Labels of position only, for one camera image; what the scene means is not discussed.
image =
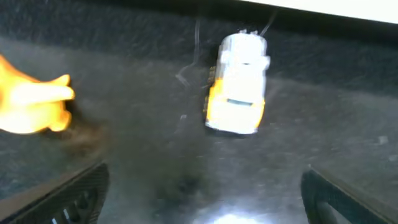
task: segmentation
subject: white and yellow toy car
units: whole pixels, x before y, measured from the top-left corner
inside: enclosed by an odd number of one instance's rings
[[[237,134],[256,133],[265,106],[267,42],[245,30],[220,45],[207,99],[206,126]]]

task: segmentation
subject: car windshield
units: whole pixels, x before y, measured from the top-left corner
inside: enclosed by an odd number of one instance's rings
[[[239,100],[227,99],[226,101],[228,103],[232,103],[232,104],[235,104],[235,105],[243,105],[243,106],[251,106],[251,105],[253,105],[253,103],[243,102],[243,101],[239,101]]]

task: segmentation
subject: dark tabletop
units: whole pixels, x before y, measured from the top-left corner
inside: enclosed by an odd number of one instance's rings
[[[223,215],[307,223],[300,178],[320,164],[398,207],[395,25],[280,9],[259,132],[203,124],[222,39],[261,30],[273,8],[230,2],[0,1],[0,53],[41,80],[72,77],[76,102],[107,132],[111,187],[99,223],[203,223]],[[195,25],[199,58],[193,62]],[[0,133],[0,199],[75,170],[40,134]]]

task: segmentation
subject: orange rubber toy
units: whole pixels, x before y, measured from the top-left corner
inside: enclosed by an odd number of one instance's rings
[[[0,55],[0,129],[16,134],[66,129],[72,116],[65,109],[65,100],[75,97],[69,81],[69,75],[38,81]]]

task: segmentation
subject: bright light spot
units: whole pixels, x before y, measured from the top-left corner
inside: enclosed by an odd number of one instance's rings
[[[228,214],[217,219],[214,224],[259,224],[253,219]]]

